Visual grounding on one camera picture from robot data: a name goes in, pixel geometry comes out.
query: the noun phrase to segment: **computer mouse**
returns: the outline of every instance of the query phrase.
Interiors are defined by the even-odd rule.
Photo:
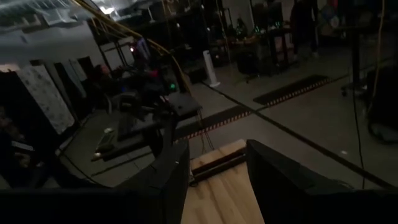
[[[112,133],[113,131],[114,131],[113,128],[106,128],[106,129],[104,130],[104,133],[105,133],[105,134],[109,134],[109,133]]]

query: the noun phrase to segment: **wooden plank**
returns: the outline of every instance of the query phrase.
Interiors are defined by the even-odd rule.
[[[203,162],[212,159],[204,158]],[[264,223],[249,181],[246,163],[200,182],[197,187],[190,187],[182,223]]]
[[[232,154],[242,148],[246,147],[246,141],[240,139],[232,144],[227,146],[223,146],[217,150],[208,152],[198,158],[195,158],[191,161],[191,169],[197,169],[205,164],[209,164],[217,159],[222,158],[223,156]]]

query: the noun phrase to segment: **cable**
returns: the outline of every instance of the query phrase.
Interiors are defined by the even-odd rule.
[[[95,6],[95,8],[97,8],[98,12],[103,13],[102,10],[100,9],[100,7],[97,4],[95,4],[95,2],[93,0],[88,0],[88,1],[91,2]]]
[[[110,18],[108,18],[108,17],[106,17],[106,16],[104,16],[104,15],[98,13],[96,10],[94,10],[92,7],[90,7],[89,5],[87,5],[87,4],[86,4],[85,2],[83,2],[82,0],[73,0],[73,1],[74,1],[76,4],[78,4],[79,6],[83,7],[83,8],[86,9],[87,11],[89,11],[90,13],[92,13],[97,19],[101,20],[101,21],[104,22],[105,24],[108,24],[108,25],[112,24],[112,25],[114,25],[114,26],[116,26],[116,27],[118,27],[118,28],[121,28],[121,29],[123,29],[123,30],[125,30],[125,31],[127,31],[127,32],[129,32],[129,33],[131,33],[131,34],[132,34],[133,36],[135,36],[135,37],[138,37],[138,38],[141,38],[141,37],[142,37],[141,34],[139,34],[139,33],[135,32],[135,31],[133,31],[133,30],[127,28],[126,26],[124,26],[124,25],[122,25],[122,24],[120,24],[120,23],[118,23],[118,22],[115,22],[115,21],[111,20]],[[153,40],[148,39],[148,42],[149,42],[150,44],[152,44],[152,45],[158,47],[160,50],[163,50],[165,53],[170,54],[172,60],[174,61],[174,63],[176,64],[176,66],[177,66],[177,68],[178,68],[178,70],[179,70],[179,72],[180,72],[179,75],[180,75],[181,79],[182,79],[183,82],[184,82],[185,88],[187,89],[188,93],[189,93],[190,95],[192,95],[191,90],[190,90],[189,85],[188,85],[188,82],[187,82],[187,79],[184,77],[184,72],[182,71],[180,64],[177,62],[177,59],[175,59],[175,57],[174,57],[167,49],[165,49],[163,46],[159,45],[158,43],[154,42]]]
[[[85,174],[79,167],[76,166],[75,163],[72,162],[72,160],[71,160],[67,155],[63,154],[63,156],[67,159],[67,161],[69,161],[69,163],[70,163],[74,168],[76,168],[76,170],[78,170],[81,174],[83,174],[89,181],[91,181],[92,183],[97,184],[97,185],[99,185],[99,186],[109,188],[109,187],[107,187],[107,186],[105,186],[105,185],[103,185],[103,184],[98,183],[97,181],[95,181],[95,180],[93,180],[91,177],[89,177],[87,174]]]
[[[382,8],[381,8],[381,18],[380,18],[380,26],[379,26],[379,34],[377,40],[377,51],[376,51],[376,76],[374,77],[374,86],[373,86],[373,94],[371,98],[371,103],[368,108],[368,114],[372,110],[373,101],[376,97],[376,90],[377,90],[377,83],[379,81],[379,74],[380,74],[380,65],[381,65],[381,31],[383,29],[384,24],[384,16],[386,13],[386,0],[382,0]]]
[[[350,61],[348,65],[348,74],[350,74],[352,61]],[[363,162],[363,155],[362,155],[362,143],[361,143],[361,133],[359,131],[359,122],[358,122],[358,113],[356,109],[356,96],[355,96],[355,83],[353,82],[353,106],[354,106],[354,117],[355,117],[355,128],[356,128],[356,135],[358,138],[358,152],[359,152],[359,160],[361,163],[361,168],[365,171],[365,165]],[[362,176],[362,189],[365,189],[365,177]]]
[[[201,113],[201,110],[199,110],[199,112],[198,112],[198,117],[199,117],[199,124],[201,127],[203,127],[203,115]],[[206,131],[206,129],[205,129],[205,136],[209,143],[210,149],[214,151],[215,147],[214,147],[213,142],[211,141],[208,131]]]
[[[97,35],[99,35],[100,33],[98,32],[97,25],[95,24],[94,18],[91,18],[91,22],[93,23],[93,26],[95,28],[95,32],[97,33]]]
[[[123,38],[127,37],[127,36],[121,37],[121,36],[118,36],[118,35],[116,35],[116,34],[113,34],[113,33],[109,32],[109,31],[106,31],[106,30],[104,30],[103,28],[97,27],[96,24],[95,24],[95,22],[94,22],[94,19],[93,19],[93,25],[94,25],[94,27],[95,27],[95,29],[96,29],[98,35],[99,35],[98,30],[100,30],[100,31],[104,32],[105,34],[112,35],[112,36],[114,36],[114,37],[116,37],[116,38],[119,38],[119,39],[123,39]]]

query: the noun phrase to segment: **yellow cable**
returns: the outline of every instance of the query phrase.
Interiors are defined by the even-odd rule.
[[[377,51],[376,51],[376,76],[374,77],[374,86],[373,86],[373,95],[371,98],[371,104],[369,105],[368,112],[372,110],[373,107],[373,101],[374,98],[376,97],[376,90],[377,90],[377,82],[379,80],[379,74],[380,74],[380,66],[381,66],[381,32],[383,29],[383,24],[384,24],[384,15],[386,13],[386,1],[382,0],[382,8],[381,8],[381,18],[380,18],[380,26],[379,26],[379,34],[377,38]]]
[[[95,32],[99,35],[100,33],[98,32],[98,29],[97,29],[97,25],[95,24],[95,20],[94,20],[94,18],[91,18],[91,22],[93,23],[93,25],[94,25],[94,28],[95,28]]]
[[[90,13],[92,13],[98,20],[104,22],[105,24],[109,24],[109,25],[112,24],[112,25],[115,25],[116,27],[119,27],[119,28],[124,29],[125,31],[131,33],[131,34],[132,34],[133,36],[135,36],[135,37],[138,37],[138,38],[141,38],[141,37],[142,37],[141,34],[139,34],[139,33],[135,32],[135,31],[133,31],[133,30],[127,28],[126,26],[124,26],[124,25],[122,25],[122,24],[120,24],[120,23],[118,23],[118,22],[115,22],[115,21],[111,20],[110,18],[108,18],[108,17],[106,17],[106,16],[100,14],[99,12],[97,12],[96,10],[94,10],[91,6],[87,5],[85,2],[83,2],[83,1],[81,1],[81,0],[73,0],[73,1],[74,1],[75,3],[77,3],[79,6],[83,7],[83,8],[86,9],[87,11],[89,11]],[[154,42],[153,40],[148,39],[148,42],[151,43],[152,45],[158,47],[160,50],[163,50],[165,53],[170,54],[170,56],[172,57],[174,63],[176,64],[176,66],[177,66],[177,68],[178,68],[178,70],[179,70],[179,72],[180,72],[179,75],[181,76],[181,79],[182,79],[183,82],[184,82],[185,88],[187,89],[188,93],[189,93],[190,95],[192,95],[191,89],[189,88],[189,85],[188,85],[188,82],[187,82],[187,79],[184,77],[184,73],[183,73],[183,71],[182,71],[182,69],[181,69],[181,66],[180,66],[180,64],[177,62],[177,60],[175,59],[175,57],[174,57],[173,55],[171,55],[171,53],[170,53],[167,49],[165,49],[163,46],[159,45],[158,43]]]
[[[162,1],[162,6],[163,6],[163,13],[164,13],[164,16],[166,16],[166,7],[164,6],[164,2]],[[169,44],[170,44],[170,47],[171,48],[173,48],[173,42],[172,42],[172,33],[171,33],[171,30],[170,30],[170,26],[169,26],[169,20],[166,18],[166,26],[167,26],[167,32],[169,33]]]
[[[106,27],[109,27],[109,28],[112,29],[113,31],[115,31],[115,32],[117,32],[117,33],[119,33],[119,34],[121,34],[122,36],[129,37],[127,34],[121,32],[120,30],[115,29],[113,26],[111,26],[111,25],[109,25],[109,24],[106,24],[106,23],[101,22],[101,21],[100,21],[100,23],[103,24],[103,25],[105,25]]]
[[[118,36],[118,35],[116,35],[116,34],[113,34],[113,33],[111,33],[111,32],[109,32],[109,31],[106,31],[106,30],[104,30],[104,29],[102,29],[102,28],[100,28],[100,27],[97,27],[95,24],[93,24],[94,25],[94,27],[95,27],[95,29],[96,29],[96,31],[97,31],[97,34],[99,35],[100,33],[98,32],[98,30],[100,30],[100,31],[102,31],[102,32],[104,32],[105,34],[109,34],[109,35],[112,35],[112,36],[114,36],[114,37],[116,37],[116,38],[119,38],[119,39],[123,39],[124,37],[122,36]]]
[[[106,27],[111,28],[113,31],[116,31],[116,32],[120,33],[120,34],[122,35],[122,37],[117,36],[116,34],[113,34],[113,33],[109,32],[109,31],[106,31],[106,30],[101,29],[103,32],[105,32],[105,33],[107,33],[107,34],[110,34],[110,35],[112,35],[112,36],[114,36],[114,37],[117,37],[117,38],[119,38],[119,39],[123,39],[123,38],[125,38],[125,37],[129,37],[127,34],[121,32],[121,31],[118,31],[117,29],[113,28],[112,26],[110,26],[110,25],[108,25],[108,24],[105,24],[105,23],[103,23],[103,24],[104,24]],[[159,49],[158,49],[157,47],[154,47],[153,45],[151,45],[151,47],[152,47],[153,49],[155,49],[156,52],[157,52],[160,56],[163,56],[163,53],[162,53],[161,51],[159,51]]]

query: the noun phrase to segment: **ceiling light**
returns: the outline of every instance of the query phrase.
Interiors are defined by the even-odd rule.
[[[104,6],[101,6],[99,9],[106,15],[111,14],[114,11],[114,7],[109,7],[105,9]]]

